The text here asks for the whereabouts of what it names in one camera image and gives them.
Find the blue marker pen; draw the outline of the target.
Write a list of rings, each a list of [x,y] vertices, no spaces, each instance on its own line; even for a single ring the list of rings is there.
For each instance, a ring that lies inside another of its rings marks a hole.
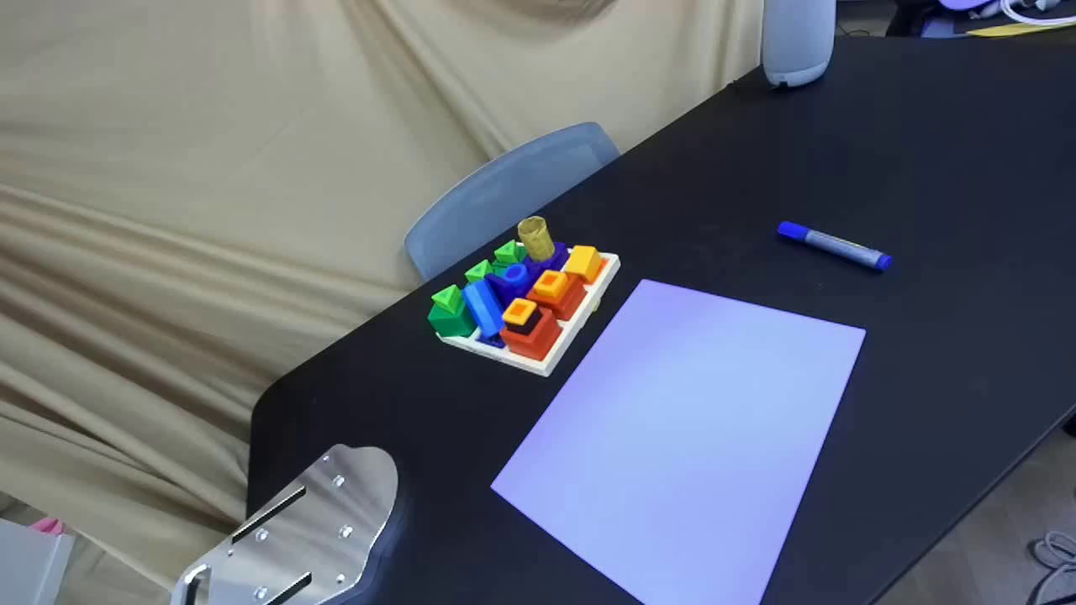
[[[873,272],[891,269],[891,254],[888,253],[860,246],[860,241],[850,241],[850,240],[841,240],[841,236],[832,236],[832,231],[822,231],[822,227],[811,227],[811,226],[802,226],[802,222],[780,222],[777,236],[792,240],[792,241],[802,241],[802,246],[811,246],[811,249],[822,249],[822,253],[832,253],[839,258],[858,263],[858,265],[873,269]]]

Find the white board sheet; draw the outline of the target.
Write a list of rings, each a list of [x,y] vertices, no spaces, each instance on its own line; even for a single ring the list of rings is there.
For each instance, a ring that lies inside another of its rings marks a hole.
[[[760,605],[860,347],[647,280],[493,490],[641,605]]]

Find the colourful shape sorter toy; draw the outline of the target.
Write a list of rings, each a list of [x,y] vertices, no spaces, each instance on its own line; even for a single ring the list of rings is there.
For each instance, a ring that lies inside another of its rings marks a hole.
[[[616,253],[557,241],[543,214],[527,214],[460,283],[430,296],[427,325],[445,347],[547,376],[619,269]]]

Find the grey chair backrest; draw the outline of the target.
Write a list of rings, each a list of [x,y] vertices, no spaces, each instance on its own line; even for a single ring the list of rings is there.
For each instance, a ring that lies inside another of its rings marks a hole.
[[[422,280],[434,280],[616,158],[597,121],[543,136],[445,192],[405,236],[405,253]]]

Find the beige cloth backdrop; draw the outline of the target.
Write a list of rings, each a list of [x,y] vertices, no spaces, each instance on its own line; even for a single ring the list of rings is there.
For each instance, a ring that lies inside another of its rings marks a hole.
[[[155,586],[246,514],[260,393],[415,292],[412,226],[760,58],[762,0],[0,0],[0,490]]]

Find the white cylindrical speaker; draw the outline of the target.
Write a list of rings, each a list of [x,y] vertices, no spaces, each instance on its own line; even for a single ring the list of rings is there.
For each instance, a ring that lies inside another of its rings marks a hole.
[[[774,87],[822,82],[833,58],[839,0],[762,0],[760,64]]]

